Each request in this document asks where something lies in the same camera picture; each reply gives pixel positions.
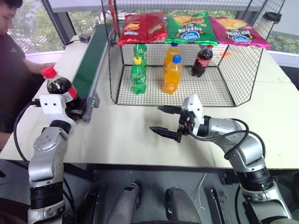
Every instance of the tabletop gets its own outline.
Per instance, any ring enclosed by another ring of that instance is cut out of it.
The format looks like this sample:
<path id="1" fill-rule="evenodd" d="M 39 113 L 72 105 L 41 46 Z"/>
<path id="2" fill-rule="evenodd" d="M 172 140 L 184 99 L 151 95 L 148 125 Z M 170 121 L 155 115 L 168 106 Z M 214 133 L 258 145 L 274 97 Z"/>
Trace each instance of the tabletop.
<path id="1" fill-rule="evenodd" d="M 72 80 L 86 47 L 80 42 L 69 45 L 56 63 L 59 74 Z M 36 98 L 45 93 L 46 83 Z M 89 124 L 77 123 L 69 136 L 65 162 L 231 168 L 223 158 L 223 151 L 214 143 L 183 136 L 178 144 L 149 129 L 149 126 L 162 126 L 176 131 L 179 115 L 166 114 L 150 106 L 115 105 L 110 98 L 107 54 L 100 70 L 97 93 L 100 107 L 93 110 Z M 203 114 L 245 121 L 265 142 L 268 168 L 299 168 L 299 92 L 266 50 L 251 100 L 238 107 L 204 108 Z M 27 159 L 33 156 L 33 143 L 46 126 L 41 108 L 27 109 L 18 125 L 18 141 Z M 0 158 L 21 159 L 12 136 Z"/>

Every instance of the person's hand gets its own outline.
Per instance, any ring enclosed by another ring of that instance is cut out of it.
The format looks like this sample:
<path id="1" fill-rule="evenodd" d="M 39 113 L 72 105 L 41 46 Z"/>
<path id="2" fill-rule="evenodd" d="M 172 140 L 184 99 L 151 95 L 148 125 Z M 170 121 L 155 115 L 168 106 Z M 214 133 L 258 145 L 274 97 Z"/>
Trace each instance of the person's hand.
<path id="1" fill-rule="evenodd" d="M 43 67 L 54 67 L 56 63 L 50 62 L 50 63 L 45 63 L 43 64 Z"/>

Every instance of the mesh grid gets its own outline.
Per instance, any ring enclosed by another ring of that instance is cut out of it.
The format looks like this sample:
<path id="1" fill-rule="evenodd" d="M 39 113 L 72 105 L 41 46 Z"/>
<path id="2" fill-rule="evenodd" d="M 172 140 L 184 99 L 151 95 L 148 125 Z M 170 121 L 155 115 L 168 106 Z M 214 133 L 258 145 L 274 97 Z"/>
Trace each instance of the mesh grid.
<path id="1" fill-rule="evenodd" d="M 262 18 L 265 12 L 279 13 L 284 0 L 114 0 L 117 24 L 122 31 L 125 15 L 161 10 L 167 16 L 209 12 L 211 16 L 244 19 L 267 38 L 273 22 Z M 157 41 L 147 44 L 147 90 L 135 95 L 132 91 L 130 70 L 134 44 L 119 47 L 119 35 L 113 29 L 108 0 L 102 0 L 102 17 L 106 24 L 109 43 L 110 90 L 112 100 L 119 105 L 181 105 L 184 98 L 197 93 L 204 106 L 238 106 L 250 100 L 262 49 L 220 44 L 213 48 L 213 58 L 201 78 L 191 76 L 199 45 L 179 44 L 182 80 L 178 90 L 168 95 L 163 92 L 162 65 L 168 44 Z"/>

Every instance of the yellow bottle cap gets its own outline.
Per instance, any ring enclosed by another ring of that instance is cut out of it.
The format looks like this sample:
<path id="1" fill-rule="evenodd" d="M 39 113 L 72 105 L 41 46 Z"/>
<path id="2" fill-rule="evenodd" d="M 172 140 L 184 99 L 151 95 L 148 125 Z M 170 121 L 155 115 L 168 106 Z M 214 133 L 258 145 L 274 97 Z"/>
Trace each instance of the yellow bottle cap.
<path id="1" fill-rule="evenodd" d="M 134 57 L 133 59 L 134 64 L 139 65 L 142 63 L 142 58 L 139 56 Z"/>

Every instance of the blue bottle cap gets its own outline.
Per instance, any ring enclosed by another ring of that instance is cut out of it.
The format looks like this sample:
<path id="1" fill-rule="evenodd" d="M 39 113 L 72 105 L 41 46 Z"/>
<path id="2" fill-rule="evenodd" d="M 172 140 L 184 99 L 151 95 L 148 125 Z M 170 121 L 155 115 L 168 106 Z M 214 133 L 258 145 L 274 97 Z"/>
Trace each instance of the blue bottle cap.
<path id="1" fill-rule="evenodd" d="M 175 64 L 180 63 L 181 62 L 181 56 L 180 55 L 173 56 L 172 62 L 175 63 Z"/>

